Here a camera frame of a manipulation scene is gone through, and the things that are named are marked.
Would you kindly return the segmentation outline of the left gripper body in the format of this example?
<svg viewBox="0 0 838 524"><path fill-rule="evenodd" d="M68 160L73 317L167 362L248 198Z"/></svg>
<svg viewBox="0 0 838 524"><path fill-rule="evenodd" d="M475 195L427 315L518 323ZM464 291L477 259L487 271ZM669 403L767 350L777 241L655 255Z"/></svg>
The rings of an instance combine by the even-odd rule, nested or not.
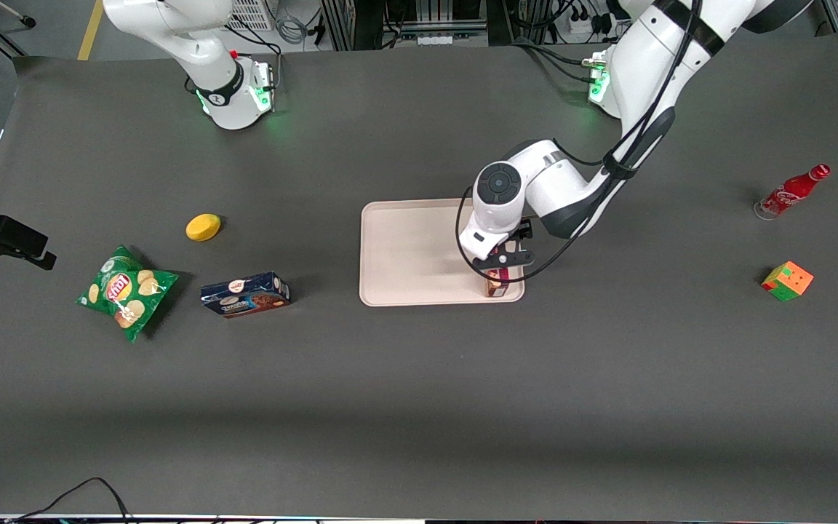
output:
<svg viewBox="0 0 838 524"><path fill-rule="evenodd" d="M523 248L522 242L532 239L533 230L531 219L523 218L506 239L491 249L485 259L476 259L478 271L495 271L496 269L509 269L513 266L531 266L535 262L535 255Z"/></svg>

